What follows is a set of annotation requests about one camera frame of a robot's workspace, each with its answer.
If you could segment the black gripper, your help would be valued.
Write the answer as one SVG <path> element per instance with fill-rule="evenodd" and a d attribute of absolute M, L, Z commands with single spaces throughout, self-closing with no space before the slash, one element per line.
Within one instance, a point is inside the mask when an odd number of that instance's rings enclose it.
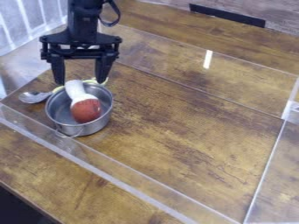
<path fill-rule="evenodd" d="M 119 45 L 123 39 L 103 33 L 96 34 L 96 40 L 90 43 L 75 40 L 70 31 L 64 30 L 40 37 L 42 59 L 51 62 L 55 82 L 64 84 L 66 60 L 96 59 L 95 75 L 98 83 L 107 80 L 112 64 L 119 55 Z"/>

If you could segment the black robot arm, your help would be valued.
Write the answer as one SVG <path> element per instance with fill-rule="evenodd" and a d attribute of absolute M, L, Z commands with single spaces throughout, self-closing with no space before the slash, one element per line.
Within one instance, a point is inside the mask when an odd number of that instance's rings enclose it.
<path fill-rule="evenodd" d="M 103 5 L 110 4 L 116 20 L 107 22 L 100 18 Z M 120 10 L 114 0 L 68 0 L 68 25 L 64 31 L 40 36 L 42 59 L 51 64 L 54 80 L 66 82 L 64 60 L 95 60 L 98 83 L 107 80 L 111 67 L 119 57 L 123 39 L 98 31 L 99 23 L 106 27 L 118 24 Z"/>

